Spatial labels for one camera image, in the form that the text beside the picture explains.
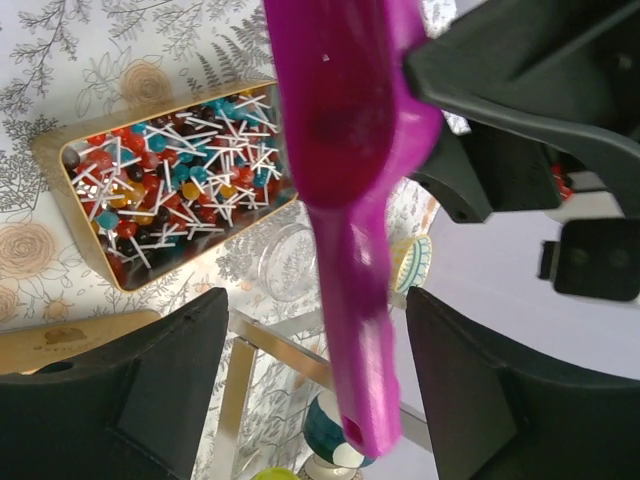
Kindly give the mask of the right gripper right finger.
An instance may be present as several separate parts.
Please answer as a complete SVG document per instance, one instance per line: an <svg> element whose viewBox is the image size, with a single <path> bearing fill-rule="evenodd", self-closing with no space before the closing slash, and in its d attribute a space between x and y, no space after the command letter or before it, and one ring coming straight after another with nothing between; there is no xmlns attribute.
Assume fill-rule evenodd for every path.
<svg viewBox="0 0 640 480"><path fill-rule="evenodd" d="M440 478L638 478L638 381L540 353L422 288L406 317Z"/></svg>

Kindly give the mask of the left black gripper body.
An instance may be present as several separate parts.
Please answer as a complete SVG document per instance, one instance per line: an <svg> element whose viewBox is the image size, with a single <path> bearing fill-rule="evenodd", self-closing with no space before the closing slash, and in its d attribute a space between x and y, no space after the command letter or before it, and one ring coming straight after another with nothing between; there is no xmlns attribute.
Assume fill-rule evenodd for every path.
<svg viewBox="0 0 640 480"><path fill-rule="evenodd" d="M538 278L555 292L610 302L639 299L639 221L574 219L542 243Z"/></svg>

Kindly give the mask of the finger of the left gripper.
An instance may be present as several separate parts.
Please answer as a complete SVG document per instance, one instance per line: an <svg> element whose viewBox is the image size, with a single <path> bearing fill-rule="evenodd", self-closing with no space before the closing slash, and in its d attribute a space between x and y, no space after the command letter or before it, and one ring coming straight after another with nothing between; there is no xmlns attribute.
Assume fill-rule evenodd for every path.
<svg viewBox="0 0 640 480"><path fill-rule="evenodd" d="M487 1L404 60L412 94L545 145L639 215L639 5Z"/></svg>
<svg viewBox="0 0 640 480"><path fill-rule="evenodd" d="M445 124L430 156L410 178L456 223L561 205L545 145L479 123L464 135Z"/></svg>

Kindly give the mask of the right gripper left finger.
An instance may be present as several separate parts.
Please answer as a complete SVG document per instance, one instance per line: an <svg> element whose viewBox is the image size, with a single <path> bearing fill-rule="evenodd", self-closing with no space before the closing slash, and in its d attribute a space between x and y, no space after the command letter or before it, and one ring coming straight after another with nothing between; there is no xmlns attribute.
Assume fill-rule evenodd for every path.
<svg viewBox="0 0 640 480"><path fill-rule="evenodd" d="M190 478L228 320L213 288L87 353L3 375L2 478Z"/></svg>

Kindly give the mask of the magenta plastic scoop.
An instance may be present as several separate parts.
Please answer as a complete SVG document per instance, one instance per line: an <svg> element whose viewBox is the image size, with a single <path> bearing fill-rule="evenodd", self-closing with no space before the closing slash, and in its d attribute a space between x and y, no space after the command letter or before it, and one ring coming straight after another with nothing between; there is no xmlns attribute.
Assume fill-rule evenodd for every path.
<svg viewBox="0 0 640 480"><path fill-rule="evenodd" d="M403 61L427 40L417 1L268 1L286 150L315 234L345 435L378 457L401 434L385 210L435 147L444 118Z"/></svg>

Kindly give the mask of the clear plastic jar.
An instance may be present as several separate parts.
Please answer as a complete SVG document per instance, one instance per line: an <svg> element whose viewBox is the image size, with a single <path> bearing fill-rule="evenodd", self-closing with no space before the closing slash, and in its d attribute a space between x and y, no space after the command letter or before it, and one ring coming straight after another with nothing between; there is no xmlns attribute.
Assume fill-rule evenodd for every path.
<svg viewBox="0 0 640 480"><path fill-rule="evenodd" d="M312 230L292 223L278 230L258 261L261 286L274 300L293 302L316 283L317 257Z"/></svg>

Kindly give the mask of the tin of lollipops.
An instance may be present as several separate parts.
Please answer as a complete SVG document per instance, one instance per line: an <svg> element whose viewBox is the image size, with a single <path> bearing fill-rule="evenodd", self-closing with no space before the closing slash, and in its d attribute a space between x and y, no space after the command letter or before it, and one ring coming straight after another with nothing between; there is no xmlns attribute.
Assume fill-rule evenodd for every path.
<svg viewBox="0 0 640 480"><path fill-rule="evenodd" d="M33 153L86 263L127 293L296 197L272 81L63 127Z"/></svg>

